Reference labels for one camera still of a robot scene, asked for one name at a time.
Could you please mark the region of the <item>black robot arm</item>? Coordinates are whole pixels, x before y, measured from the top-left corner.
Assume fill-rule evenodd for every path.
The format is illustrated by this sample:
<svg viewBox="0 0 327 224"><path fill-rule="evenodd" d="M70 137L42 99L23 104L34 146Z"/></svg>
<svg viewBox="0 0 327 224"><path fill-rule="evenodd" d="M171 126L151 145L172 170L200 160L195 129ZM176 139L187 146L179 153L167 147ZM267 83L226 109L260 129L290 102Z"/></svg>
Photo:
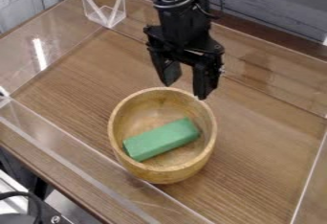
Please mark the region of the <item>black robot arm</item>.
<svg viewBox="0 0 327 224"><path fill-rule="evenodd" d="M180 64L194 70L194 95L206 100L218 88L223 68L223 45L210 35L210 0L154 0L160 24L147 25L147 50L166 86L182 77Z"/></svg>

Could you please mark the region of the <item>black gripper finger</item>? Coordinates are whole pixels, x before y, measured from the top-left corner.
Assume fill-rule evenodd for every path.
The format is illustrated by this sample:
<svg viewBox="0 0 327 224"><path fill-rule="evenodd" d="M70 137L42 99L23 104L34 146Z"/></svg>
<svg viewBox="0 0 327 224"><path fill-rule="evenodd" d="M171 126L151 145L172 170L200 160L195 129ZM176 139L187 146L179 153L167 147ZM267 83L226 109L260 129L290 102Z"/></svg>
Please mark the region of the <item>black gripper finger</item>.
<svg viewBox="0 0 327 224"><path fill-rule="evenodd" d="M218 88L222 74L219 62L198 63L194 66L194 95L203 101Z"/></svg>
<svg viewBox="0 0 327 224"><path fill-rule="evenodd" d="M150 55L162 83L171 86L182 76L180 62L175 54L150 50Z"/></svg>

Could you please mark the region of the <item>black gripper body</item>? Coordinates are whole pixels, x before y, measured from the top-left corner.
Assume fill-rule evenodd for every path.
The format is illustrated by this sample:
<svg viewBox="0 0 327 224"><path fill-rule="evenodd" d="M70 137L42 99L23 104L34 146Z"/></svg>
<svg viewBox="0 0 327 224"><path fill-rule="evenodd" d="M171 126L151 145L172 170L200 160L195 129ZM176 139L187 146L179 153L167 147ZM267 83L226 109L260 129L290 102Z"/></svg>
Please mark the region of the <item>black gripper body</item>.
<svg viewBox="0 0 327 224"><path fill-rule="evenodd" d="M143 29L147 34L147 50L159 52L171 52L175 54L180 64L194 67L198 63L219 62L223 67L223 45L211 37L210 34L202 34L186 46L164 40L160 26L147 26Z"/></svg>

